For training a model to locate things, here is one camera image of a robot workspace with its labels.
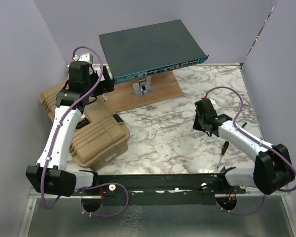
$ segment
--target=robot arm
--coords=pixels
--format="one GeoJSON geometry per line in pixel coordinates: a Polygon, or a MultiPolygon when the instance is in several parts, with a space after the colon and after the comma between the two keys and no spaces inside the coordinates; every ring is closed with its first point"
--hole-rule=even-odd
{"type": "Polygon", "coordinates": [[[274,148],[291,163],[285,146],[282,144],[274,146],[250,134],[260,143],[253,142],[237,131],[229,116],[224,114],[218,116],[210,99],[197,101],[195,106],[196,116],[193,129],[206,132],[209,136],[214,134],[229,141],[255,163],[254,168],[234,168],[228,171],[225,178],[229,185],[257,187],[261,192],[269,195],[294,180],[293,171],[278,156],[262,147],[261,144],[274,148]]]}
{"type": "MultiPolygon", "coordinates": [[[[69,197],[75,190],[90,187],[93,183],[93,172],[83,170],[77,172],[66,171],[69,146],[74,135],[74,130],[81,120],[84,107],[89,103],[89,97],[81,100],[81,102],[68,112],[59,128],[52,153],[48,157],[48,151],[54,139],[56,128],[59,126],[60,119],[77,99],[92,88],[99,78],[97,73],[92,69],[92,62],[92,56],[87,53],[77,58],[77,61],[70,63],[69,88],[63,88],[57,94],[55,119],[46,146],[36,166],[27,167],[26,176],[39,193],[42,171],[46,160],[49,160],[44,177],[44,192],[47,194],[69,197]]],[[[98,95],[114,90],[113,80],[110,79],[105,66],[103,74],[105,80],[101,81],[92,92],[92,96],[95,98],[98,95]]]]}

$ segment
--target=white cable clip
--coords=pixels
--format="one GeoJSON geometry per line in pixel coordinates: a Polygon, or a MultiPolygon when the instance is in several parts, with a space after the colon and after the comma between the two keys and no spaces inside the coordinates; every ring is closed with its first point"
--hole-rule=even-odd
{"type": "Polygon", "coordinates": [[[239,129],[240,129],[240,126],[236,125],[235,130],[238,131],[239,129]]]}
{"type": "Polygon", "coordinates": [[[72,59],[74,60],[74,61],[78,61],[79,60],[79,56],[78,55],[75,55],[72,59]]]}
{"type": "Polygon", "coordinates": [[[110,191],[114,191],[115,189],[116,189],[115,184],[110,184],[110,185],[109,185],[109,190],[110,190],[110,191]]]}
{"type": "Polygon", "coordinates": [[[259,140],[259,147],[261,147],[263,144],[263,141],[262,140],[259,140]]]}

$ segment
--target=white wall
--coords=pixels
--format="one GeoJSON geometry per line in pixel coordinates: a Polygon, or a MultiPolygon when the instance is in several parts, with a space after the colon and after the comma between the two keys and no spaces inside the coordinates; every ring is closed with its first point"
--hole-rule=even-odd
{"type": "Polygon", "coordinates": [[[99,35],[181,19],[208,63],[242,63],[272,0],[34,0],[62,55],[77,45],[104,58],[99,35]]]}
{"type": "Polygon", "coordinates": [[[296,0],[279,0],[243,73],[265,138],[287,146],[296,167],[296,0]]]}
{"type": "Polygon", "coordinates": [[[28,199],[27,165],[35,165],[51,122],[42,90],[66,64],[31,0],[0,0],[0,237],[18,231],[28,199]]]}

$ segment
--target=white marble table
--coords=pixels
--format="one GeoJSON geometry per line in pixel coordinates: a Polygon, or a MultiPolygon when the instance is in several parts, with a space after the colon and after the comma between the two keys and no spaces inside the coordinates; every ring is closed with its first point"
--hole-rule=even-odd
{"type": "MultiPolygon", "coordinates": [[[[175,174],[215,172],[224,140],[191,131],[194,102],[215,86],[229,86],[244,99],[244,110],[237,121],[247,122],[246,130],[260,137],[239,66],[192,66],[174,71],[184,97],[175,98],[120,113],[130,129],[128,151],[98,171],[99,174],[175,174]]],[[[209,94],[218,114],[234,117],[239,99],[229,90],[209,94]]],[[[253,162],[232,144],[222,160],[223,167],[251,167],[253,162]]],[[[73,160],[68,170],[81,169],[73,160]]]]}

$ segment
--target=black plastic part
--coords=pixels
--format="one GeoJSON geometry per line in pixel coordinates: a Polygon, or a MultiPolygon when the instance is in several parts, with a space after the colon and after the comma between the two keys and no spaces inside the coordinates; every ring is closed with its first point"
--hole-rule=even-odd
{"type": "Polygon", "coordinates": [[[218,116],[210,99],[196,101],[195,107],[196,115],[193,129],[206,132],[209,136],[214,134],[219,137],[218,127],[221,126],[223,122],[232,120],[231,117],[225,114],[218,116]]]}
{"type": "Polygon", "coordinates": [[[87,212],[96,212],[100,209],[102,204],[101,199],[89,199],[89,198],[82,198],[81,205],[83,205],[84,210],[87,212]]]}
{"type": "Polygon", "coordinates": [[[241,127],[244,128],[248,123],[245,122],[241,127]]]}
{"type": "MultiPolygon", "coordinates": [[[[129,193],[129,205],[183,205],[203,204],[215,205],[216,194],[230,194],[237,189],[238,194],[245,193],[240,187],[231,187],[225,179],[229,169],[222,169],[220,173],[208,174],[163,174],[163,175],[94,175],[93,186],[104,183],[120,183],[129,193]],[[190,190],[171,192],[175,188],[190,190]]],[[[108,186],[104,189],[104,206],[123,206],[126,202],[125,191],[117,186],[114,193],[108,186]]],[[[74,193],[75,196],[98,195],[98,190],[82,190],[82,193],[74,193]]]]}
{"type": "MultiPolygon", "coordinates": [[[[102,95],[104,93],[109,93],[109,92],[114,91],[114,79],[110,78],[110,75],[109,75],[109,72],[108,72],[108,69],[106,68],[106,66],[103,66],[103,77],[104,77],[104,80],[99,82],[98,86],[92,92],[92,96],[96,97],[96,96],[102,95]]],[[[93,87],[93,85],[97,82],[98,79],[99,79],[99,76],[97,73],[91,75],[90,88],[93,87]]]]}
{"type": "MultiPolygon", "coordinates": [[[[273,146],[289,163],[291,158],[285,146],[273,146]]],[[[264,194],[272,194],[295,179],[294,172],[272,151],[261,152],[256,157],[253,180],[264,194]]]]}
{"type": "MultiPolygon", "coordinates": [[[[61,90],[56,96],[57,107],[59,106],[71,106],[77,99],[82,96],[83,93],[70,91],[70,90],[61,90]]],[[[84,107],[89,103],[89,97],[83,99],[74,109],[79,109],[81,113],[83,113],[84,107]]]]}
{"type": "Polygon", "coordinates": [[[233,210],[237,205],[236,197],[232,197],[231,200],[229,200],[228,197],[217,197],[216,201],[223,209],[227,211],[233,210]]]}
{"type": "Polygon", "coordinates": [[[63,88],[62,88],[62,90],[66,89],[66,87],[68,86],[68,82],[69,82],[69,80],[67,80],[67,81],[65,82],[65,84],[64,84],[64,86],[63,86],[63,88]]]}
{"type": "Polygon", "coordinates": [[[69,90],[86,93],[90,88],[90,67],[92,65],[84,61],[74,61],[69,65],[69,90]]]}
{"type": "MultiPolygon", "coordinates": [[[[38,193],[40,193],[42,172],[43,167],[29,165],[25,173],[38,193]]],[[[76,177],[74,174],[58,169],[47,169],[44,181],[44,192],[46,194],[70,197],[74,193],[75,183],[76,177]]]]}
{"type": "Polygon", "coordinates": [[[116,120],[116,122],[124,122],[118,114],[113,115],[113,117],[116,120]]]}
{"type": "Polygon", "coordinates": [[[94,99],[92,100],[92,101],[89,101],[89,103],[87,104],[87,105],[91,105],[91,104],[93,104],[94,102],[96,102],[97,101],[97,97],[94,97],[94,99]]]}
{"type": "Polygon", "coordinates": [[[87,126],[88,124],[90,124],[90,121],[87,118],[84,118],[83,120],[79,121],[77,126],[75,127],[76,129],[81,129],[84,126],[87,126]]]}

